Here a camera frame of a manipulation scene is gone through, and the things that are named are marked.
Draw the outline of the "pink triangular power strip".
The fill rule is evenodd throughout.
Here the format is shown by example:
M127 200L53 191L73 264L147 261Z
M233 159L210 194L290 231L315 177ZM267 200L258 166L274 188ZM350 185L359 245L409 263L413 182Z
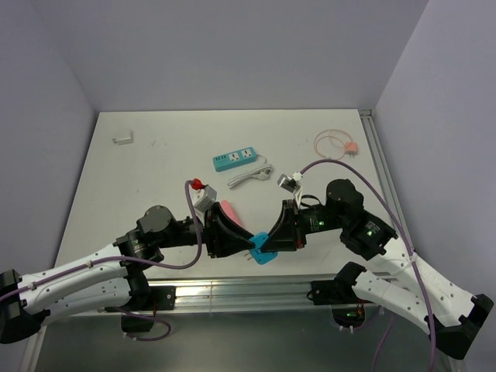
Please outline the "pink triangular power strip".
M228 226L229 229L244 229L243 224L229 201L221 200L219 205L225 221L224 224Z

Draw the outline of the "small blue adapter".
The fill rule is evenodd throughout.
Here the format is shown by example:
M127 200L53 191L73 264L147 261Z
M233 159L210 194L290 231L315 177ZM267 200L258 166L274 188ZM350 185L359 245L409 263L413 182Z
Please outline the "small blue adapter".
M269 235L267 232L259 232L258 234L249 238L252 247L244 255L248 260L255 260L259 265L264 265L278 256L278 252L265 251L264 247L268 243Z

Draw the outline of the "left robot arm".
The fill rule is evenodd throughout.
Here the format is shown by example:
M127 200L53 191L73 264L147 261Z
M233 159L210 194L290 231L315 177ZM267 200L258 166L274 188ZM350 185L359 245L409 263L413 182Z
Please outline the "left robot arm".
M149 208L136 228L97 252L71 263L40 271L1 274L1 342L16 343L66 316L97 308L130 313L152 305L144 274L165 268L165 248L197 246L213 258L255 247L253 234L231 220L215 203L205 221L177 220L161 205Z

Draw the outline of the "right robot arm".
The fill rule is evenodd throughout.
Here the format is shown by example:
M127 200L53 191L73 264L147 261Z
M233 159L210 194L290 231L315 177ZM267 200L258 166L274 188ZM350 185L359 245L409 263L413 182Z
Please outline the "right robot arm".
M315 305L359 300L374 302L414 323L436 339L436 348L462 360L488 317L494 302L484 294L457 287L421 257L408 255L405 241L386 222L367 212L363 195L347 179L328 183L325 204L300 208L301 185L281 176L278 184L295 200L281 214L262 246L263 253L297 250L306 236L340 230L341 243L357 256L397 280L391 284L349 262L332 280L313 281L307 297Z

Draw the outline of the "teal power strip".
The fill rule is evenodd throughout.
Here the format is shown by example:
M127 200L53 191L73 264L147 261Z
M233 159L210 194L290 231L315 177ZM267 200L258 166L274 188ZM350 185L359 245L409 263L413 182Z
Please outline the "teal power strip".
M251 164L257 160L257 153L253 147L246 147L230 153L224 153L212 158L216 172L227 171L235 167Z

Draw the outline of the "front aluminium rail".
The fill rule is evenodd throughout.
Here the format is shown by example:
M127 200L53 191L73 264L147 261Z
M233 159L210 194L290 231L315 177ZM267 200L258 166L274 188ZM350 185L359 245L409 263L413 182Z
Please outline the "front aluminium rail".
M116 307L140 307L153 286L175 286L176 312L249 312L304 309L310 306L306 293L311 282L303 277L256 277L242 280L147 281L141 275L128 280L109 278L95 284L75 283L69 278L64 287L61 278L38 284L36 289L20 295L24 309L44 317L43 324L99 309L113 312Z

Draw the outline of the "aluminium rail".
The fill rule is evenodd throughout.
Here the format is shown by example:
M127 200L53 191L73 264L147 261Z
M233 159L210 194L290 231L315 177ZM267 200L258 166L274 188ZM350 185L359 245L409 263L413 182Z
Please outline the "aluminium rail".
M116 307L140 307L153 286L175 286L176 312L249 312L304 309L310 306L306 293L311 282L303 277L256 277L242 280L147 281L141 275L128 280L109 278L95 284L75 283L69 278L64 287L61 278L38 284L36 289L20 295L24 309L44 317L43 324L99 309L113 312Z
M408 228L405 224L405 217L401 210L401 205L398 199L397 192L394 187L394 182L391 177L391 172L389 171L388 164L382 149L378 132L374 124L373 111L370 109L362 109L358 111L363 130L365 132L365 137L367 138L367 143L370 148L374 165L378 174L378 179L381 185L381 190L384 195L384 199L387 205L397 216L398 221L404 228L405 235L409 242L411 242L410 235L408 233Z

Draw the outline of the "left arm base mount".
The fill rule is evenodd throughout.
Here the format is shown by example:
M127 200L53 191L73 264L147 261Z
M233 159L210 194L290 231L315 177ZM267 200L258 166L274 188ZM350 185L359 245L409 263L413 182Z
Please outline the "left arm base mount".
M157 341L167 337L171 333L171 325L167 321L158 319L158 312L174 310L175 299L175 286L151 287L150 293L139 302L140 307L124 307L125 311L121 313L120 319L124 336L142 342ZM161 336L146 336L155 324L165 326L165 333Z

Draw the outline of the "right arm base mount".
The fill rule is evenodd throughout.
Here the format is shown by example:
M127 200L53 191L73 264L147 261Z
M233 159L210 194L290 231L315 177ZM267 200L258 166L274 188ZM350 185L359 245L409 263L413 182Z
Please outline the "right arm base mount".
M378 307L366 309L369 301L358 298L354 292L336 280L312 281L306 298L315 306L329 306L332 324L340 332L351 334L364 329L381 315Z

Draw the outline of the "white wall charger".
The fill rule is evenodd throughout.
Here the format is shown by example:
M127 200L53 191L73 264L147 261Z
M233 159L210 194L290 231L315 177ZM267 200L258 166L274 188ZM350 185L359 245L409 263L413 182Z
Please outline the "white wall charger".
M134 133L132 130L117 132L112 136L112 142L118 146L132 144L134 142Z

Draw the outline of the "right side aluminium rail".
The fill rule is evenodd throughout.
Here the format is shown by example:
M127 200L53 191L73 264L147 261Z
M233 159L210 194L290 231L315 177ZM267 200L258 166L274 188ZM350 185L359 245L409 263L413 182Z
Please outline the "right side aluminium rail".
M373 111L370 109L362 109L358 111L363 130L365 132L365 137L367 138L367 143L370 148L374 165L378 174L378 179L381 185L381 190L384 195L384 199L387 205L397 216L398 221L404 228L405 235L409 242L411 242L410 235L408 233L408 228L405 224L405 217L401 210L401 205L398 199L397 192L394 187L394 182L391 177L391 172L389 171L388 164L382 149L378 132L374 124Z

